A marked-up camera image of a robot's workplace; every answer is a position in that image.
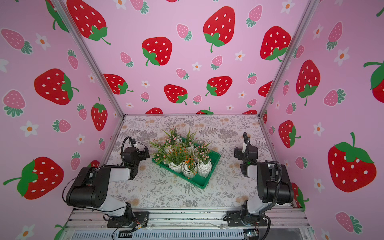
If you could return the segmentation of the pink gypsophila pot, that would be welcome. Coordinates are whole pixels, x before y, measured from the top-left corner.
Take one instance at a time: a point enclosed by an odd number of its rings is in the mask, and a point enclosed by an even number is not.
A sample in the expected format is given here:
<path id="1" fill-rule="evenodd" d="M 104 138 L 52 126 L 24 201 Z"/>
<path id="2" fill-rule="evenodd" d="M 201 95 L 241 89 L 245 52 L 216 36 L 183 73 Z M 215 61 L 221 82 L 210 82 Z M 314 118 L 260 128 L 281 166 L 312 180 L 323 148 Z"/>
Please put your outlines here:
<path id="1" fill-rule="evenodd" d="M 159 142 L 158 140 L 153 140 L 151 142 L 151 146 L 156 149 L 154 153 L 154 159 L 156 160 L 156 164 L 167 164 L 168 152 L 165 149 L 164 145 L 161 144 L 161 142 Z"/>
<path id="2" fill-rule="evenodd" d="M 167 138 L 165 140 L 166 147 L 172 147 L 177 144 L 181 144 L 183 142 L 182 138 L 178 134 L 177 128 L 173 126 L 168 132 L 163 130 L 166 134 Z"/>

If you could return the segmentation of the green grass pot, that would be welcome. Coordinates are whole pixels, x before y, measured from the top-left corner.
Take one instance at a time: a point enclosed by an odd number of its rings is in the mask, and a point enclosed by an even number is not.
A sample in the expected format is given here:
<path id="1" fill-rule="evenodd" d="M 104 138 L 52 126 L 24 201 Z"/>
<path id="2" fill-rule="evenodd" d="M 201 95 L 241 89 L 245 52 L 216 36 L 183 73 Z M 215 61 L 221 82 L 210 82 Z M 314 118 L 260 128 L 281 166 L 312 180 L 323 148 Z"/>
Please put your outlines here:
<path id="1" fill-rule="evenodd" d="M 175 144 L 165 148 L 165 156 L 169 168 L 176 173 L 181 173 L 185 162 L 190 159 L 190 151 L 184 144 Z"/>

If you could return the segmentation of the orange gypsophila pot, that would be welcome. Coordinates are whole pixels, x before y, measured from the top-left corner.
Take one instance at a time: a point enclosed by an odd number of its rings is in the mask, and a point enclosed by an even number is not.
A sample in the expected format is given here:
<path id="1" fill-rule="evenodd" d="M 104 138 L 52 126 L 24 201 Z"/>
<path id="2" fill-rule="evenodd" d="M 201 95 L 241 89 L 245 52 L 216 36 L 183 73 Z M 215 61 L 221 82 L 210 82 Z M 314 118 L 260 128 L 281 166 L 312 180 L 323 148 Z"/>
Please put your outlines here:
<path id="1" fill-rule="evenodd" d="M 197 173 L 197 163 L 195 160 L 193 155 L 187 155 L 183 163 L 182 172 L 188 179 L 194 178 Z"/>

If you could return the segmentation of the green gypsophila pot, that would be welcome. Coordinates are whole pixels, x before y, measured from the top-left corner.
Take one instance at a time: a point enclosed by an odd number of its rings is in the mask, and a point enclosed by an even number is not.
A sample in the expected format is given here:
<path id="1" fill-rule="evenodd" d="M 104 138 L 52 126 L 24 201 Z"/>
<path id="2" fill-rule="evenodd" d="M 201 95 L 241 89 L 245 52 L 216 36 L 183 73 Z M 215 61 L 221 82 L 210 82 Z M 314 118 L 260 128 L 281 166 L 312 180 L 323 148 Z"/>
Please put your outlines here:
<path id="1" fill-rule="evenodd" d="M 185 137 L 184 147 L 187 151 L 192 151 L 194 149 L 195 136 L 197 132 L 189 131 Z"/>

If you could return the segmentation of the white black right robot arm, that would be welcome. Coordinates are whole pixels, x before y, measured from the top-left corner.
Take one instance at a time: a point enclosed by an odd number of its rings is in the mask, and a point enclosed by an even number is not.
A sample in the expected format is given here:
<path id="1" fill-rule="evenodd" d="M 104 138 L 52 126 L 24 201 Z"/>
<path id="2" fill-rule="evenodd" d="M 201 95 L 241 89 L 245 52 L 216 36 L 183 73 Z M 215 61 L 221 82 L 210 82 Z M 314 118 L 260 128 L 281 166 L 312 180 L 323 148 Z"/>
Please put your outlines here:
<path id="1" fill-rule="evenodd" d="M 230 226 L 254 226 L 266 220 L 265 213 L 275 205 L 290 204 L 294 190 L 285 166 L 278 161 L 259 162 L 259 149 L 243 134 L 243 147 L 234 149 L 234 157 L 242 161 L 241 172 L 246 178 L 256 179 L 258 196 L 245 200 L 239 211 L 227 212 L 223 220 Z"/>

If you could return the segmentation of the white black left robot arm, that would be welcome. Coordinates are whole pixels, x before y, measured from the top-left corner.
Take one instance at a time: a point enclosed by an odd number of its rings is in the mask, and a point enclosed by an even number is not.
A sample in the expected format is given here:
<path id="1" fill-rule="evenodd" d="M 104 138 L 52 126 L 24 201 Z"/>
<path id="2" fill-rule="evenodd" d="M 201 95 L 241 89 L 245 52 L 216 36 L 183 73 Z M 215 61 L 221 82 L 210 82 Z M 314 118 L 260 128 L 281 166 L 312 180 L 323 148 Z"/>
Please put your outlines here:
<path id="1" fill-rule="evenodd" d="M 76 209 L 103 213 L 108 228 L 144 228 L 149 212 L 134 212 L 130 203 L 117 200 L 108 193 L 111 183 L 134 180 L 140 162 L 150 157 L 148 147 L 139 150 L 137 143 L 131 137 L 123 140 L 120 165 L 83 167 L 68 183 L 71 186 L 68 192 L 62 193 L 63 201 Z"/>

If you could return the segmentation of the green plastic storage box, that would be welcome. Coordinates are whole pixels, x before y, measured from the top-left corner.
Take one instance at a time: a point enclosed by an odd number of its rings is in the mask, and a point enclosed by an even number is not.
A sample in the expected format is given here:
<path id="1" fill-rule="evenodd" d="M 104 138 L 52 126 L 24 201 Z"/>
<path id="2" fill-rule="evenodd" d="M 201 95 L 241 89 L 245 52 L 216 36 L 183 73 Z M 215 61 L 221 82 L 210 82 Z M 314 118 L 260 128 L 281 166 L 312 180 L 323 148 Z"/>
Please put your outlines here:
<path id="1" fill-rule="evenodd" d="M 159 167 L 205 189 L 219 163 L 221 155 L 210 149 L 210 143 L 193 136 L 170 135 L 163 142 L 153 141 L 152 161 Z"/>

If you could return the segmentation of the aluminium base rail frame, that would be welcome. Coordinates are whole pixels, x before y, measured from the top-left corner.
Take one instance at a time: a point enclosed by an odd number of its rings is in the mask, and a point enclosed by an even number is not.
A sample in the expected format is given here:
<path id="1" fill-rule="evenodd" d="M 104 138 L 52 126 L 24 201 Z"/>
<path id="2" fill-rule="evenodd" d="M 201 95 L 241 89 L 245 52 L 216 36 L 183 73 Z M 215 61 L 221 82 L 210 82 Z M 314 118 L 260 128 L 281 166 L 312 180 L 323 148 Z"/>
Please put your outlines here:
<path id="1" fill-rule="evenodd" d="M 117 224 L 110 227 L 97 212 L 74 210 L 60 240 L 314 240 L 316 236 L 301 209 L 275 207 L 258 223 L 245 225 L 241 219 L 224 221 L 238 207 L 138 208 L 143 227 Z"/>

